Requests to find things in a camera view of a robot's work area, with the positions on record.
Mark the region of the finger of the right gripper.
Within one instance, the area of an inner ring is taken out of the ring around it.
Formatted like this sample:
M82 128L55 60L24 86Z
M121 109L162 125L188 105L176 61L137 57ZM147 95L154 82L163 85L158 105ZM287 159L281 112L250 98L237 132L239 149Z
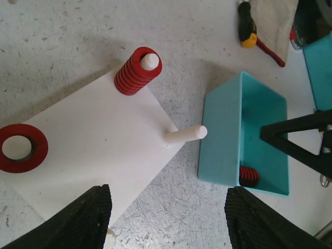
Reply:
M285 134L318 129L323 132L319 154L315 155L289 141ZM261 127L260 139L304 165L331 179L331 110L276 122Z

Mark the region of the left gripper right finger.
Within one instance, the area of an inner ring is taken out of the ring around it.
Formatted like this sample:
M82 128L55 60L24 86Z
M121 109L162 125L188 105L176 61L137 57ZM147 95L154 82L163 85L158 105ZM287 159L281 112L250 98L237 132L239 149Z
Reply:
M331 248L243 187L228 189L224 210L232 248Z

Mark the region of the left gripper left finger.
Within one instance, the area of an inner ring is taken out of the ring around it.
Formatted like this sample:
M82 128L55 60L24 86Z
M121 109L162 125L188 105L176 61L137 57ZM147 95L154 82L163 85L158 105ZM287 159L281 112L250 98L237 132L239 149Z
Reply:
M4 248L103 248L111 211L109 186L93 186Z

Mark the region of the large red spring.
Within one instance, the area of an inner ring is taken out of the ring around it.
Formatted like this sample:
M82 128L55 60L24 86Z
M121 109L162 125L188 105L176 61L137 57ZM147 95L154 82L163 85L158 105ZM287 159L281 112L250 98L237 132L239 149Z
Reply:
M124 95L134 95L160 75L162 61L151 48L139 47L114 76L115 87Z
M25 173L38 167L48 153L48 141L36 127L17 123L1 128L1 170Z

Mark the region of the black yellow screwdriver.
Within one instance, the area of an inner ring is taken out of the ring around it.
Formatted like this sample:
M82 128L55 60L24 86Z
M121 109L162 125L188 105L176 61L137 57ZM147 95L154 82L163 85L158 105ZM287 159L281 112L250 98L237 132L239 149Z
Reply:
M251 5L249 1L239 1L238 4L238 34L241 46L251 49L257 43L257 28L251 15Z

